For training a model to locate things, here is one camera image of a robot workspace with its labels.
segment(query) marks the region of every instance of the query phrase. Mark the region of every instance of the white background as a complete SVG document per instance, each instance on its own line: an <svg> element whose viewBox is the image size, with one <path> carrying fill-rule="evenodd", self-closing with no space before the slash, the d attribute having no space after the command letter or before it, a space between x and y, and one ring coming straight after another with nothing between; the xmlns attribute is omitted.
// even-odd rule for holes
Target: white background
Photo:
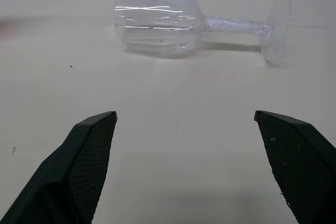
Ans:
<svg viewBox="0 0 336 224"><path fill-rule="evenodd" d="M272 4L196 1L204 14L256 21ZM307 121L335 142L336 0L292 6L294 26L272 64L250 51L254 35L205 35L183 59L124 52L113 27L83 21L0 39L0 217L73 125L117 111L93 223L297 223L254 112ZM114 0L0 0L0 17L113 9Z"/></svg>

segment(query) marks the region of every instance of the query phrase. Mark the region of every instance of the clear plastic wine glass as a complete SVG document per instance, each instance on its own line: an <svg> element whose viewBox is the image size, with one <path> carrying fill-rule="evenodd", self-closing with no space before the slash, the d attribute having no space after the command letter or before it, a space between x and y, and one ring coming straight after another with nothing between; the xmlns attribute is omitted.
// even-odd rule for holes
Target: clear plastic wine glass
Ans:
<svg viewBox="0 0 336 224"><path fill-rule="evenodd" d="M114 25L127 47L159 54L192 48L204 31L256 34L270 60L279 55L290 17L290 0L278 0L264 23L205 16L195 0L116 0Z"/></svg>

